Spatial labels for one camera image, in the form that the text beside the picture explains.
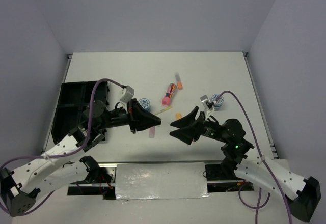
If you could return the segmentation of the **thin yellow pen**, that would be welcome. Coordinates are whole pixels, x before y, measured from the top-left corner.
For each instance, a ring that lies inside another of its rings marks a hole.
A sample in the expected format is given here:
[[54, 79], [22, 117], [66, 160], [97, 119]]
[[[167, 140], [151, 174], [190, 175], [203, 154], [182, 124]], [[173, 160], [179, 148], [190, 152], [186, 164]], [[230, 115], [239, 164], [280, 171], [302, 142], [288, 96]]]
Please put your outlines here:
[[168, 110], [170, 110], [170, 109], [172, 109], [172, 106], [169, 106], [169, 107], [166, 107], [166, 108], [164, 108], [164, 109], [161, 109], [160, 111], [158, 111], [158, 112], [156, 112], [156, 113], [154, 113], [154, 114], [155, 114], [155, 115], [159, 115], [159, 114], [164, 113], [164, 112], [166, 112], [166, 111], [168, 111]]

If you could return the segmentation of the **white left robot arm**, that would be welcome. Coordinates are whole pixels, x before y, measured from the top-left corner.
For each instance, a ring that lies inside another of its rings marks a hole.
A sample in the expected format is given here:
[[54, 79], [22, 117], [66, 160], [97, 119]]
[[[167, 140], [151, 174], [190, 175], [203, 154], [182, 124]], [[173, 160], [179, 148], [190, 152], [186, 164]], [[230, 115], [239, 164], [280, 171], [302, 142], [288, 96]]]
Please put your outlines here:
[[96, 100], [84, 116], [86, 120], [41, 156], [14, 170], [1, 169], [1, 199], [11, 217], [31, 213], [41, 197], [64, 185], [93, 183], [106, 175], [93, 157], [85, 155], [104, 139], [106, 129], [127, 125], [136, 133], [161, 124], [161, 119], [143, 109], [136, 99], [114, 110]]

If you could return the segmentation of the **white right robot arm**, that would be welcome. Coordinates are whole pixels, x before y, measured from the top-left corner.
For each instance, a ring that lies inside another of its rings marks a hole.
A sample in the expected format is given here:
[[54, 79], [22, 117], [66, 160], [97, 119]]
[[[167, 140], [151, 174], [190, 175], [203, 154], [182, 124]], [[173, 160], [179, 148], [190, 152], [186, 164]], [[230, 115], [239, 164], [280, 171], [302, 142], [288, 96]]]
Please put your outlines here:
[[245, 139], [246, 132], [237, 119], [219, 124], [214, 117], [195, 107], [187, 116], [170, 124], [175, 130], [170, 136], [191, 145], [201, 136], [223, 143], [225, 158], [219, 164], [216, 176], [240, 178], [280, 197], [288, 204], [290, 214], [302, 222], [309, 222], [321, 199], [320, 184], [314, 177], [304, 178], [265, 156], [249, 159], [247, 152], [254, 145]]

